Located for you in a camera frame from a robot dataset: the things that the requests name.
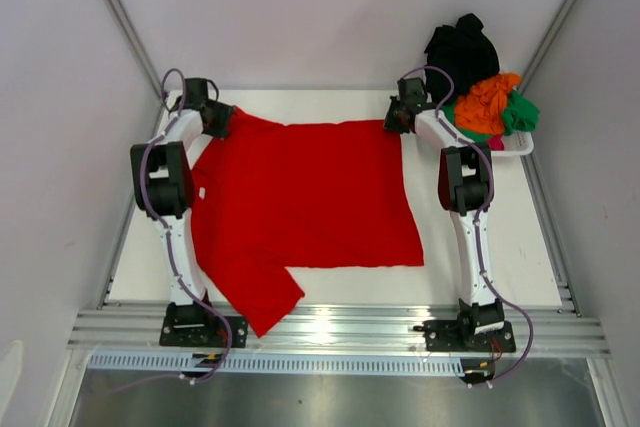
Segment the red t shirt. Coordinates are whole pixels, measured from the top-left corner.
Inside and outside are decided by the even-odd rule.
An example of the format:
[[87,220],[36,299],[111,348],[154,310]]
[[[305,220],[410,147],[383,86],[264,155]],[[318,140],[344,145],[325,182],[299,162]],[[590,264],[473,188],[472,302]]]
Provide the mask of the red t shirt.
[[237,111],[195,163],[197,262],[258,336],[304,293],[294,267],[417,267],[401,138],[379,120],[284,125]]

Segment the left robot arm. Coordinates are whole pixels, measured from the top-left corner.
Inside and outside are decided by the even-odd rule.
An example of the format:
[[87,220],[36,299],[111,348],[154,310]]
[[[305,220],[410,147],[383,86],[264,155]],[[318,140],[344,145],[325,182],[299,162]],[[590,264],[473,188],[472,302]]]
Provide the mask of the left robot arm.
[[192,345],[204,347],[216,337],[218,316],[196,260],[191,233],[196,188],[187,151],[203,136],[228,137],[235,108],[219,100],[211,79],[182,78],[181,83],[182,93],[165,107],[165,125],[149,141],[130,148],[130,161],[137,207],[164,247],[170,301],[163,332],[182,334]]

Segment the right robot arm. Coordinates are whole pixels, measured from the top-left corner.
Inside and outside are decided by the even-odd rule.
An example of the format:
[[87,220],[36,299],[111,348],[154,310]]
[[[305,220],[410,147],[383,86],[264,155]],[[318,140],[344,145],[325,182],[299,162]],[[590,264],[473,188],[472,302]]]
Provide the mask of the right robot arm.
[[397,86],[384,129],[412,133],[439,153],[438,198],[453,223],[462,267],[456,336],[464,348],[479,350],[491,341],[493,331],[505,325],[489,256],[488,213],[494,197],[491,149],[460,133],[441,108],[427,100],[422,79],[403,78]]

